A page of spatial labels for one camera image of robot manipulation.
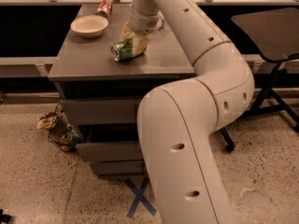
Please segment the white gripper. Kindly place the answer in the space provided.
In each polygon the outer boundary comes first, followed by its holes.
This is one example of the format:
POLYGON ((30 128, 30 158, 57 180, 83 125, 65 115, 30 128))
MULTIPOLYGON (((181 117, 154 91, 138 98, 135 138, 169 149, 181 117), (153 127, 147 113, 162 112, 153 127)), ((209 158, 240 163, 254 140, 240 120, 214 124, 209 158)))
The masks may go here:
POLYGON ((164 24, 164 17, 161 12, 156 15, 143 15, 132 5, 128 9, 128 22, 126 22, 121 31, 120 40, 132 39, 132 55, 137 56, 144 52, 150 37, 148 33, 159 30, 164 24))

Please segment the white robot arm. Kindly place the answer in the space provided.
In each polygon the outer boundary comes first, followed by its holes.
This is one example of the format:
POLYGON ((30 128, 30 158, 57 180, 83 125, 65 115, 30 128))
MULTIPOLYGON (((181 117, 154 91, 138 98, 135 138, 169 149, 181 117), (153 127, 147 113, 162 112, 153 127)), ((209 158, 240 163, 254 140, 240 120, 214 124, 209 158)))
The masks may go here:
POLYGON ((150 91, 137 111, 139 143, 163 224, 236 224, 209 136, 249 107, 254 79, 230 38, 193 0, 133 0, 129 26, 163 16, 195 76, 150 91))

